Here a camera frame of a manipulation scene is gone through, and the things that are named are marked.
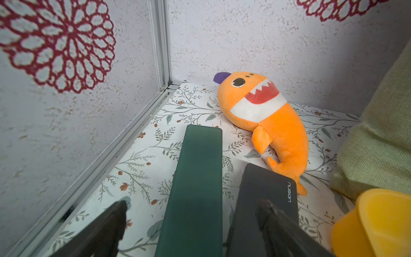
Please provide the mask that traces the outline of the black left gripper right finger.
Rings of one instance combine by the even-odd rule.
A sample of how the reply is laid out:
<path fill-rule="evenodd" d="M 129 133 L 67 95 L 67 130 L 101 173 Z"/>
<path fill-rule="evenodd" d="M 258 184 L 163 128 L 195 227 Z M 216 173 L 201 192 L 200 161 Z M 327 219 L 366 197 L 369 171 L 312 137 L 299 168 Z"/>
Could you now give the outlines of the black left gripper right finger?
<path fill-rule="evenodd" d="M 268 257 L 334 256 L 269 200 L 259 200 L 256 218 Z"/>

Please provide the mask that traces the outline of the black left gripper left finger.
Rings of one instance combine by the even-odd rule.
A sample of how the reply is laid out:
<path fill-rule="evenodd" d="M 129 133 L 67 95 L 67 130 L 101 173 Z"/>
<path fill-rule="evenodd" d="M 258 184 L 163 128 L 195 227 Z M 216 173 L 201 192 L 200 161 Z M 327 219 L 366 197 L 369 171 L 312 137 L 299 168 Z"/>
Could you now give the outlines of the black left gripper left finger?
<path fill-rule="evenodd" d="M 113 203 L 53 257 L 115 257 L 126 230 L 126 201 Z"/>

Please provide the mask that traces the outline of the black pencil case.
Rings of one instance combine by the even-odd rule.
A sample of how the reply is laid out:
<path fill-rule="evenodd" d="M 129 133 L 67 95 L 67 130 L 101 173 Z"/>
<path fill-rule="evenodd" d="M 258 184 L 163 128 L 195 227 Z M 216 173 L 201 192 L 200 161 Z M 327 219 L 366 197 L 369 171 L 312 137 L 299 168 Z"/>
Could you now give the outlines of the black pencil case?
<path fill-rule="evenodd" d="M 271 201 L 298 224 L 297 196 L 294 180 L 254 164 L 247 164 L 227 238 L 226 256 L 265 257 L 264 240 L 256 217 L 259 200 Z"/>

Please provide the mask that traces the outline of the dark green pencil case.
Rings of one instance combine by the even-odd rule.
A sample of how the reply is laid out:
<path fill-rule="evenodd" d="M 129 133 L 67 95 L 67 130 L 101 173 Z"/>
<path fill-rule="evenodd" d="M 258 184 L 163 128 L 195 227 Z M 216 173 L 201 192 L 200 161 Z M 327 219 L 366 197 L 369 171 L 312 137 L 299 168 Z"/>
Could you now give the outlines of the dark green pencil case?
<path fill-rule="evenodd" d="M 187 126 L 155 256 L 222 256 L 222 158 L 220 128 Z"/>

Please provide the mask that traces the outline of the yellow storage box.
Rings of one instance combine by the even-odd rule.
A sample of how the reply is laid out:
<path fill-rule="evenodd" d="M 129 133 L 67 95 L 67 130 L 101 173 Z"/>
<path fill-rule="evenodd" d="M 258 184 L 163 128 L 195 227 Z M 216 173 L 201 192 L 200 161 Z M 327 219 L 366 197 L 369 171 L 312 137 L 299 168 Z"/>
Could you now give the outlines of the yellow storage box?
<path fill-rule="evenodd" d="M 338 257 L 409 257 L 411 196 L 385 189 L 364 192 L 334 225 L 331 241 Z"/>

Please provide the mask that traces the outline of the floral table mat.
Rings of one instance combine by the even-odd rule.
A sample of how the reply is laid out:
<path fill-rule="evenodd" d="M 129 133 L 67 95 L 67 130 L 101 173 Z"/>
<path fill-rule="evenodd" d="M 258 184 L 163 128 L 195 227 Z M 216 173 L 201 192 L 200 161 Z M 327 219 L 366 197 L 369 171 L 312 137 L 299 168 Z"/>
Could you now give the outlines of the floral table mat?
<path fill-rule="evenodd" d="M 299 223 L 311 238 L 330 250 L 333 225 L 354 207 L 354 201 L 329 188 L 337 153 L 356 125 L 358 115 L 293 104 L 309 138 L 309 160 L 301 183 L 308 194 L 298 197 Z M 248 163 L 266 168 L 268 157 L 255 150 L 248 131 L 229 122 L 219 107 L 217 85 L 184 83 L 167 97 L 131 147 L 86 202 L 76 207 L 42 251 L 47 257 L 72 240 L 112 203 L 127 202 L 127 227 L 119 245 L 121 257 L 152 257 L 188 125 L 222 130 L 223 231 L 233 220 L 241 177 Z"/>

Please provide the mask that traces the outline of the green pillow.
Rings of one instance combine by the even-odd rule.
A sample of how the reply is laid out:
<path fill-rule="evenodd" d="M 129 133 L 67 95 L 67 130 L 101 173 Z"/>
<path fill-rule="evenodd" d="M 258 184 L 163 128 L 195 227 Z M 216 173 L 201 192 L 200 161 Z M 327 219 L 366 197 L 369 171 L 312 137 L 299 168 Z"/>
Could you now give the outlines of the green pillow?
<path fill-rule="evenodd" d="M 383 188 L 411 192 L 411 45 L 381 81 L 338 152 L 330 187 L 356 200 Z"/>

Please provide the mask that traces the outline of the orange shark plush toy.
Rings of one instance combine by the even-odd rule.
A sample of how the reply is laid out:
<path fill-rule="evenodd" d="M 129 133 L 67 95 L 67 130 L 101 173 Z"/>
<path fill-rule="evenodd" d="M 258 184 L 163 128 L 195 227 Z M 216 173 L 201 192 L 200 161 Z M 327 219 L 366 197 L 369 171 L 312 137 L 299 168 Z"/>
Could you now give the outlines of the orange shark plush toy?
<path fill-rule="evenodd" d="M 307 195 L 300 184 L 309 157 L 309 140 L 299 115 L 266 76 L 251 72 L 219 72 L 213 81 L 224 116 L 252 132 L 255 149 L 264 154 L 272 147 L 279 160 L 267 158 L 270 169 L 295 181 L 297 193 Z"/>

